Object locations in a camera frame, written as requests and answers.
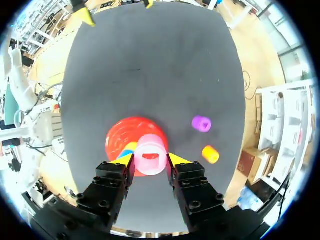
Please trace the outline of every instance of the yellow clamp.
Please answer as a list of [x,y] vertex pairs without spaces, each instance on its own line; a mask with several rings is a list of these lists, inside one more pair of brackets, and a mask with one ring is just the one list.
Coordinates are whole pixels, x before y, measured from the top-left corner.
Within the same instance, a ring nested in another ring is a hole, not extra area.
[[130,162],[130,159],[132,157],[132,153],[128,154],[128,155],[125,155],[123,157],[120,157],[114,161],[111,161],[109,162],[110,164],[122,164],[122,165],[125,165],[125,167],[127,168],[128,167],[128,164]]
[[154,0],[143,0],[146,9],[151,8],[154,5]]
[[78,11],[73,13],[73,15],[75,17],[81,19],[83,22],[85,22],[86,24],[88,24],[92,27],[96,26],[96,24],[91,16],[91,13],[89,12],[88,8],[86,8],[86,7],[79,9]]
[[185,160],[182,157],[174,155],[173,153],[170,153],[170,152],[169,152],[169,157],[171,159],[173,168],[175,168],[175,166],[179,164],[192,164],[191,161]]

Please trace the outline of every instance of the blue object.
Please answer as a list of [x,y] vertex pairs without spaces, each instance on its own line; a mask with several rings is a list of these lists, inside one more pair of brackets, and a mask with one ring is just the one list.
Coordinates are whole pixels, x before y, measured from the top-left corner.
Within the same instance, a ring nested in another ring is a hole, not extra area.
[[237,201],[242,210],[251,209],[257,211],[264,203],[248,188],[244,187]]
[[130,149],[126,149],[126,150],[123,150],[116,159],[119,159],[119,158],[122,158],[124,156],[127,156],[128,154],[134,154],[134,153],[135,153],[135,151],[130,150]]

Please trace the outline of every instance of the screw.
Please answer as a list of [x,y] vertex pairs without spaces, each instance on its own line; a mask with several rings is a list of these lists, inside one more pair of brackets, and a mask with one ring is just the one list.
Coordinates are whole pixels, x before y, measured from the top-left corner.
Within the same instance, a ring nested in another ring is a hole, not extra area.
[[73,220],[67,221],[64,227],[68,230],[75,230],[77,228],[77,223]]
[[192,201],[190,204],[189,204],[189,208],[190,210],[193,210],[193,209],[197,209],[197,208],[200,208],[201,206],[201,202],[200,201]]
[[190,181],[189,180],[184,180],[184,181],[182,181],[182,185],[183,186],[188,186],[188,185],[190,185]]
[[65,234],[64,232],[61,232],[61,233],[58,233],[58,234],[56,235],[56,238],[55,238],[55,239],[57,239],[57,240],[67,240],[67,239],[69,239],[69,237],[68,237],[68,235]]
[[200,181],[201,181],[201,182],[207,182],[208,179],[207,179],[205,176],[202,176],[202,177],[200,177]]
[[110,184],[111,184],[112,186],[114,186],[114,187],[118,186],[118,182],[117,182],[116,180],[114,180],[114,179],[112,179],[112,180],[110,181]]
[[110,203],[106,200],[100,201],[98,205],[100,208],[106,208],[106,209],[110,208]]
[[215,196],[215,199],[217,199],[218,201],[222,201],[224,199],[224,195],[221,194],[221,193],[218,193],[216,196]]
[[100,178],[99,176],[95,176],[95,177],[93,178],[93,182],[94,182],[95,184],[99,183],[100,180],[101,180],[101,178]]
[[85,195],[83,193],[79,193],[76,195],[76,199],[79,201],[79,200],[83,200],[85,199]]

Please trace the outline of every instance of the bolt head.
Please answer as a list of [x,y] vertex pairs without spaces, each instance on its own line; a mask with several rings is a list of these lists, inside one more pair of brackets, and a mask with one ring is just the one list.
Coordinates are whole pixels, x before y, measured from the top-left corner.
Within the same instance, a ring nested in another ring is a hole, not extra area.
[[79,193],[79,194],[76,195],[76,199],[77,200],[85,199],[85,195],[83,193]]
[[215,196],[215,199],[217,199],[218,201],[222,201],[224,199],[224,195],[221,194],[221,193],[218,193],[216,196]]
[[99,176],[95,176],[95,177],[93,178],[93,182],[94,182],[95,184],[99,183],[100,181],[101,181],[101,177],[99,177]]
[[102,200],[98,203],[99,207],[100,208],[105,208],[105,209],[108,209],[110,208],[110,203],[106,200]]
[[183,186],[188,186],[188,185],[190,185],[190,181],[189,180],[183,180],[182,181],[182,185]]
[[200,208],[200,206],[201,206],[201,202],[200,202],[200,201],[197,201],[197,200],[194,200],[194,201],[192,201],[192,202],[189,204],[189,208],[190,208],[191,211],[192,211],[193,209]]
[[201,181],[201,182],[207,182],[208,179],[207,179],[205,176],[202,176],[202,177],[200,177],[200,181]]
[[110,184],[113,187],[117,187],[118,186],[118,182],[116,180],[114,180],[114,179],[110,180]]

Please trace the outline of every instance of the pink cup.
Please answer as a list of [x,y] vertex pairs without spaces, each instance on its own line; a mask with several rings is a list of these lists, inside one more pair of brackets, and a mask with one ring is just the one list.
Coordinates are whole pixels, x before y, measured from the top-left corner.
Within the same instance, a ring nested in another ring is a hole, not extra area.
[[[144,154],[158,154],[156,159],[146,159]],[[162,139],[155,134],[146,134],[137,143],[134,152],[135,168],[140,173],[153,176],[161,173],[167,165],[167,151]]]

